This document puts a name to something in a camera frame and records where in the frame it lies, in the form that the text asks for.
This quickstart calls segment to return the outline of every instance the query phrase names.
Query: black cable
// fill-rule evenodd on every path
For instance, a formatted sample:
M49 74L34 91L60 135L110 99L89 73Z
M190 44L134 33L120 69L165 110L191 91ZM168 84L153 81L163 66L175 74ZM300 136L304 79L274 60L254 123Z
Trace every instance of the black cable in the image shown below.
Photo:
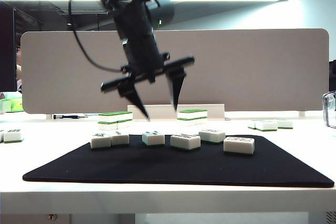
M97 29L99 31L99 16L98 16L98 14L97 14Z
M80 42L79 40L79 37L77 35L77 32L76 32L76 29L74 27L74 21L73 21L73 17L72 17L72 12L71 12L71 0L69 0L69 3L68 3L68 12L69 12L69 20L70 20L70 28L71 30L73 31L73 35L75 36L75 39L78 43L78 46L80 47L80 49L82 50L83 54L85 55L85 58L87 58L87 60L92 64L94 65L96 68L99 68L101 70L104 70L104 71L108 71L108 72L121 72L120 69L116 69L116 68L107 68L107 67L104 67L102 65L99 65L98 63L94 62L91 57L87 54L87 52L85 51L82 43Z

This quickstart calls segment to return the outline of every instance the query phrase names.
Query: white mahjong tile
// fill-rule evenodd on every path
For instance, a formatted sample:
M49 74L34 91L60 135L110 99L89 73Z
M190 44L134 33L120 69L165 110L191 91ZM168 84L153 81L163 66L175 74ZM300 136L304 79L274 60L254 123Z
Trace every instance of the white mahjong tile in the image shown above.
M142 133L142 141L146 145L164 145L164 135L158 131L146 131Z
M208 141L213 143L220 143L225 139L225 132L218 130L201 130L198 135L202 141Z
M20 129L8 130L4 132L4 143L22 142L22 131Z
M120 131L114 131L111 135L111 146L129 144L130 137L128 134L123 134Z
M91 137L91 149L111 147L111 136L106 133L96 133Z
M185 150L193 150L200 148L201 138L200 136L187 134L172 135L170 138L170 146Z
M227 137L224 139L224 152L253 154L254 139L247 137Z

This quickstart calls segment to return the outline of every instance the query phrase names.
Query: gray partition panel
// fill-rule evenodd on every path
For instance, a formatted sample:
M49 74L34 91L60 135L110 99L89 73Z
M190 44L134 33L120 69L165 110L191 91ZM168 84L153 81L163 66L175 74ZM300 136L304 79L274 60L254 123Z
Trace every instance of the gray partition panel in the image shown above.
M181 104L224 103L226 111L321 110L328 91L329 35L323 29L156 31L172 60L189 54ZM126 57L115 31L79 32L92 58L119 68ZM118 92L100 92L121 74L96 69L72 32L22 36L23 106L28 113L126 110ZM136 88L144 104L170 102L165 76Z

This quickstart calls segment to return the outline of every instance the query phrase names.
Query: robotic arm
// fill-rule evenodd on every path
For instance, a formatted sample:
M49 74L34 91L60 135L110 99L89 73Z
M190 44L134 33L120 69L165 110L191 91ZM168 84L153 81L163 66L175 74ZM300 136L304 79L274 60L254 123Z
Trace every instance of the robotic arm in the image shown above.
M101 0L105 8L112 13L118 34L122 40L128 64L121 67L124 77L104 82L103 92L118 89L121 97L126 97L136 105L149 119L143 103L134 87L143 80L155 82L155 77L166 74L168 79L171 103L175 110L186 73L184 67L194 63L194 57L166 63L168 52L160 53L153 35L153 27L161 22L168 23L174 16L174 5L170 0Z

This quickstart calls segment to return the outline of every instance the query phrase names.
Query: stacked mahjong tiles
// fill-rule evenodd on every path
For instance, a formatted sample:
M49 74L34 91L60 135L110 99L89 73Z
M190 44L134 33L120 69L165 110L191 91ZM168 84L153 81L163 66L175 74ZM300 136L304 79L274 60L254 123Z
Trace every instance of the stacked mahjong tiles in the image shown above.
M133 120L133 112L116 111L98 114L98 129L102 131L113 131L129 127Z
M207 110L182 110L177 113L177 120L185 126L203 124L207 119Z
M248 128L258 131L277 131L278 129L293 129L293 121L286 119L252 120Z

